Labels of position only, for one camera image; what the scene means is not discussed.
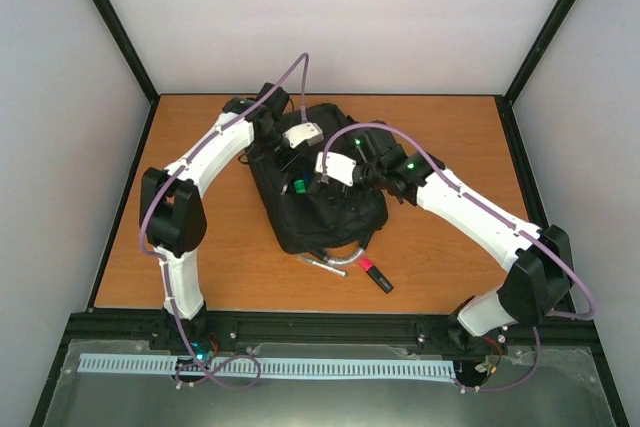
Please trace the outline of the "left black corner post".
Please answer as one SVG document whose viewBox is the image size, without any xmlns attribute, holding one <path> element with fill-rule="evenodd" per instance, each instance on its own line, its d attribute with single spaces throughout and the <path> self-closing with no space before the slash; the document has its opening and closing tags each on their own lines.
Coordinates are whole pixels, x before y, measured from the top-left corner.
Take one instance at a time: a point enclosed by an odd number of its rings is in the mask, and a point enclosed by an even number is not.
<svg viewBox="0 0 640 427">
<path fill-rule="evenodd" d="M 91 0 L 99 13 L 104 25 L 111 34 L 116 46 L 127 63 L 131 73 L 138 83 L 145 98 L 150 103 L 159 100 L 157 92 L 140 56 L 138 55 L 123 23 L 116 12 L 111 0 Z"/>
</svg>

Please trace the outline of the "black aluminium frame rail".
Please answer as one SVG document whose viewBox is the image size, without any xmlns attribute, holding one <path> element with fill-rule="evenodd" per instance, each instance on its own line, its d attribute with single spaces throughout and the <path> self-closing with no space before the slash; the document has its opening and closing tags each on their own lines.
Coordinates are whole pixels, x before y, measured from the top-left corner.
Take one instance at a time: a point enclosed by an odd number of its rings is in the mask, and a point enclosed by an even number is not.
<svg viewBox="0 0 640 427">
<path fill-rule="evenodd" d="M 415 347 L 447 340 L 448 317 L 419 314 L 318 314 L 208 311 L 196 321 L 200 335 L 214 334 L 226 350 L 239 343 L 374 343 Z M 163 310 L 94 309 L 69 317 L 75 338 L 149 339 L 169 344 L 175 324 Z"/>
</svg>

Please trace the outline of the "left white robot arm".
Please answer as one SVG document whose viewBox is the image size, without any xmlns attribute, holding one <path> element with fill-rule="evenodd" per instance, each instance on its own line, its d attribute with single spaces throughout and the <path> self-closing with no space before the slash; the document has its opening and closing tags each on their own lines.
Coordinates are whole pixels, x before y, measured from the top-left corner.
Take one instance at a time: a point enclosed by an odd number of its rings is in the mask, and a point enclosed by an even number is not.
<svg viewBox="0 0 640 427">
<path fill-rule="evenodd" d="M 186 349 L 201 347 L 208 337 L 207 323 L 196 316 L 205 305 L 197 265 L 207 229 L 203 198 L 227 164 L 275 130 L 288 103 L 289 94 L 278 84 L 266 83 L 255 99 L 234 97 L 185 154 L 143 174 L 139 247 L 159 263 L 164 308 L 179 318 L 172 335 Z"/>
</svg>

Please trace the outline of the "silver pen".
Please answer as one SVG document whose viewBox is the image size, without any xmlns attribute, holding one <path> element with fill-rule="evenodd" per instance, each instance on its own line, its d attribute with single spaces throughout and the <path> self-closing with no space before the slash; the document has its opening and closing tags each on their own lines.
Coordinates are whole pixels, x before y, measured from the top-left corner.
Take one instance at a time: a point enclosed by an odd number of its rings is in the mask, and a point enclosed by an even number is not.
<svg viewBox="0 0 640 427">
<path fill-rule="evenodd" d="M 344 271 L 342 269 L 339 269 L 339 268 L 336 268 L 336 267 L 333 267 L 333 266 L 330 266 L 328 264 L 325 264 L 324 262 L 321 262 L 321 261 L 316 260 L 314 258 L 306 257 L 304 255 L 298 255 L 298 256 L 296 256 L 296 258 L 298 260 L 304 262 L 304 263 L 307 263 L 309 265 L 318 267 L 318 268 L 323 269 L 323 270 L 325 270 L 327 272 L 330 272 L 330 273 L 332 273 L 334 275 L 338 275 L 338 276 L 343 277 L 343 278 L 348 276 L 348 273 L 346 271 Z"/>
</svg>

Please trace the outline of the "green black marker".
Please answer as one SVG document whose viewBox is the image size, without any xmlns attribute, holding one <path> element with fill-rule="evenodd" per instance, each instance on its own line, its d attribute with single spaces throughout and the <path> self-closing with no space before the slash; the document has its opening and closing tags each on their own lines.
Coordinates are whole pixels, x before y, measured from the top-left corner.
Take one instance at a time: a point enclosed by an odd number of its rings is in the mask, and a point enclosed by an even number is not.
<svg viewBox="0 0 640 427">
<path fill-rule="evenodd" d="M 295 180 L 293 182 L 294 191 L 298 195 L 304 195 L 306 193 L 306 184 L 302 179 Z"/>
</svg>

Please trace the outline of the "right black corner post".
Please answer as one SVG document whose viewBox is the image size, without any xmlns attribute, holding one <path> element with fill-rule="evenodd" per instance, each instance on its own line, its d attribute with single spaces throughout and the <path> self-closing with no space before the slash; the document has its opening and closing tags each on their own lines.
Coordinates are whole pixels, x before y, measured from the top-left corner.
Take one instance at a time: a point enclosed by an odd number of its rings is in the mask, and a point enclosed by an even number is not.
<svg viewBox="0 0 640 427">
<path fill-rule="evenodd" d="M 505 101 L 510 107 L 515 104 L 519 95 L 524 90 L 524 87 L 533 75 L 536 67 L 543 58 L 544 53 L 551 45 L 555 35 L 560 30 L 560 27 L 564 23 L 576 1 L 577 0 L 555 1 L 533 44 L 504 94 Z"/>
</svg>

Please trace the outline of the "black student bag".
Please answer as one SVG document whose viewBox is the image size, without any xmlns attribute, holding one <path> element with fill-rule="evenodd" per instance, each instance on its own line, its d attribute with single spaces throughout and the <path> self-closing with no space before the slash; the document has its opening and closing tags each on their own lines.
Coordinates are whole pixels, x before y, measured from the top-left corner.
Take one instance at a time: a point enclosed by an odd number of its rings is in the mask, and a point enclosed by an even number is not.
<svg viewBox="0 0 640 427">
<path fill-rule="evenodd" d="M 308 120 L 323 131 L 324 139 L 298 151 L 300 157 L 286 172 L 275 163 L 275 152 L 287 147 L 283 133 L 301 123 L 299 111 L 285 111 L 286 103 L 263 105 L 249 115 L 258 121 L 256 141 L 245 150 L 259 196 L 282 250 L 288 254 L 323 255 L 328 248 L 357 242 L 366 248 L 373 234 L 388 220 L 384 195 L 350 188 L 339 182 L 324 184 L 314 172 L 316 156 L 326 140 L 355 120 L 337 105 L 322 103 L 307 110 Z M 304 195 L 294 191 L 293 182 L 311 177 Z"/>
</svg>

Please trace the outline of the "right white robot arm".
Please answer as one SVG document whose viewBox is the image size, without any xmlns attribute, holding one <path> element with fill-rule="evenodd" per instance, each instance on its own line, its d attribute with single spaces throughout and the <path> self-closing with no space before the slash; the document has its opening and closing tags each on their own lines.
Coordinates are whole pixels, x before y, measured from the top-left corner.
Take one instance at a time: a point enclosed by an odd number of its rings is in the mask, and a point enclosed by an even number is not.
<svg viewBox="0 0 640 427">
<path fill-rule="evenodd" d="M 447 221 L 506 272 L 502 285 L 469 298 L 450 315 L 448 336 L 467 351 L 475 338 L 503 326 L 539 326 L 575 285 L 568 234 L 499 208 L 461 182 L 438 159 L 407 155 L 392 132 L 369 124 L 354 143 L 363 162 L 355 185 L 383 190 Z"/>
</svg>

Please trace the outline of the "black corner post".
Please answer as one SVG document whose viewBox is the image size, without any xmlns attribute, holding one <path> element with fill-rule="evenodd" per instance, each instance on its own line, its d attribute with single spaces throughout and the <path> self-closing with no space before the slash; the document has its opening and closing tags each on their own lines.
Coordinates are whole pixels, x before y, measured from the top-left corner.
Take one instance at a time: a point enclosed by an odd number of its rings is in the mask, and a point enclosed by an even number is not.
<svg viewBox="0 0 640 427">
<path fill-rule="evenodd" d="M 138 83 L 145 98 L 150 103 L 159 100 L 157 92 L 140 56 L 138 55 L 123 23 L 116 12 L 111 0 L 91 0 L 99 13 L 104 25 L 111 34 L 116 46 L 127 63 L 131 73 Z"/>
<path fill-rule="evenodd" d="M 515 104 L 519 95 L 524 90 L 524 87 L 533 75 L 536 67 L 543 58 L 544 53 L 551 45 L 555 35 L 560 30 L 560 27 L 564 23 L 576 1 L 577 0 L 555 1 L 533 44 L 504 94 L 505 101 L 510 107 Z"/>
</svg>

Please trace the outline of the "pink black highlighter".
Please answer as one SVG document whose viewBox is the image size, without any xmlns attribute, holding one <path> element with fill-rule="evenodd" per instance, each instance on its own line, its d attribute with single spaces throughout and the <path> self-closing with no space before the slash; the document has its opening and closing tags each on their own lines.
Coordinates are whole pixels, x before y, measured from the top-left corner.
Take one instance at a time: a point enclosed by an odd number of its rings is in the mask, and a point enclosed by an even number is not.
<svg viewBox="0 0 640 427">
<path fill-rule="evenodd" d="M 368 257 L 359 258 L 357 264 L 385 294 L 392 292 L 394 287 L 391 282 Z"/>
</svg>

